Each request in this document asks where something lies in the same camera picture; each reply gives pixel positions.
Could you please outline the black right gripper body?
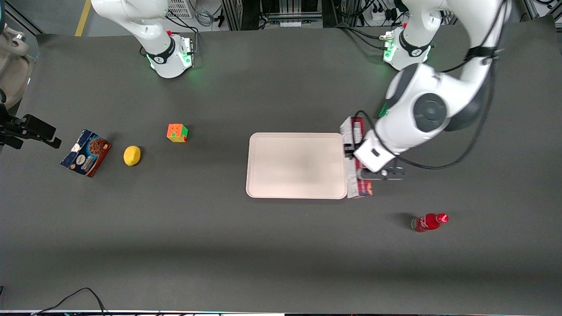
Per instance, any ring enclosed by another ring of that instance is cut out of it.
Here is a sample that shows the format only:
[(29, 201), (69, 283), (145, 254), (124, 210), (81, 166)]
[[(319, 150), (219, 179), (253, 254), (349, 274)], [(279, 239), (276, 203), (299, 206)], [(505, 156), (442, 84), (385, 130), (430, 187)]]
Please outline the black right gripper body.
[(0, 118), (0, 145), (20, 149), (23, 145), (21, 136), (22, 121), (11, 115), (2, 115)]

